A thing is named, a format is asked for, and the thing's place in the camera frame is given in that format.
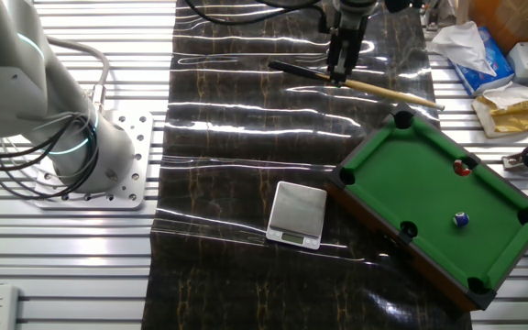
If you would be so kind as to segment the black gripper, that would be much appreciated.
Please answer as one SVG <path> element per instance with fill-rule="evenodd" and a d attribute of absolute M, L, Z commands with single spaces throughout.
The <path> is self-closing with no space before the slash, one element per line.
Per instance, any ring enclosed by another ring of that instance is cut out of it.
<path fill-rule="evenodd" d="M 344 78 L 349 78 L 358 63 L 359 51 L 368 25 L 368 19 L 362 17 L 347 21 L 344 17 L 336 17 L 331 27 L 331 39 L 327 51 L 327 71 L 330 82 L 339 85 L 341 73 L 339 71 L 340 52 L 345 56 Z"/>

